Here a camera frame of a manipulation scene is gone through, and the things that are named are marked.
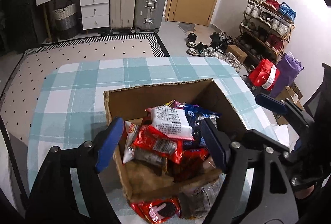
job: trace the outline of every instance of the laundry basket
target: laundry basket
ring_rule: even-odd
[[[53,15],[60,40],[73,38],[78,34],[76,4],[54,10]]]

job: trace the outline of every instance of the white snack package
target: white snack package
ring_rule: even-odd
[[[123,164],[134,159],[134,150],[133,142],[136,139],[139,132],[139,125],[133,124],[131,122],[125,122],[125,130],[127,132],[127,139],[125,143],[125,149],[123,154]]]
[[[169,138],[194,140],[192,127],[188,124],[183,109],[159,106],[149,108],[152,126]]]

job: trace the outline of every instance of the plaid tablecloth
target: plaid tablecloth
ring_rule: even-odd
[[[214,78],[247,129],[278,140],[264,111],[235,70],[222,60],[203,57],[130,58],[66,64],[44,80],[31,124],[28,178],[32,188],[37,172],[54,146],[75,148],[106,128],[103,92],[144,84]],[[122,223],[144,223],[123,197],[115,165],[107,196]],[[87,214],[75,169],[72,182],[81,213]],[[172,218],[169,222],[193,222]]]

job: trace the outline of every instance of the wooden leg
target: wooden leg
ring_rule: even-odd
[[[42,4],[42,8],[44,11],[44,20],[45,20],[45,26],[46,26],[46,31],[48,38],[46,38],[46,42],[52,42],[52,36],[51,36],[51,31],[49,30],[49,24],[48,24],[48,18],[47,18],[47,11],[46,11],[46,3]]]

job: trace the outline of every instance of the small cardboard box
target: small cardboard box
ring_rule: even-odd
[[[225,52],[231,52],[240,63],[243,63],[247,57],[247,54],[236,45],[229,45]]]
[[[115,116],[128,121],[142,118],[147,115],[146,108],[156,107],[176,99],[178,102],[198,104],[203,108],[222,113],[222,117],[217,121],[219,130],[238,135],[246,131],[238,114],[212,79],[106,91],[104,97],[107,124],[110,124]],[[178,195],[185,189],[197,188],[214,181],[221,173],[221,170],[214,169],[180,183],[174,183],[169,180],[170,177],[160,176],[153,185],[147,181],[152,180],[155,174],[146,166],[140,164],[141,166],[137,167],[139,164],[133,161],[123,164],[125,142],[126,137],[122,136],[113,159],[120,176],[124,195],[131,202]]]
[[[280,94],[276,97],[276,100],[285,100],[286,98],[290,99],[290,101],[293,103],[292,97],[294,96],[294,91],[290,86],[285,86],[285,88],[281,91]],[[298,100],[296,105],[304,110],[303,106],[300,104],[300,101]],[[288,121],[281,115],[274,113],[274,116],[276,118],[277,124],[278,125],[283,125],[283,124],[289,124]]]

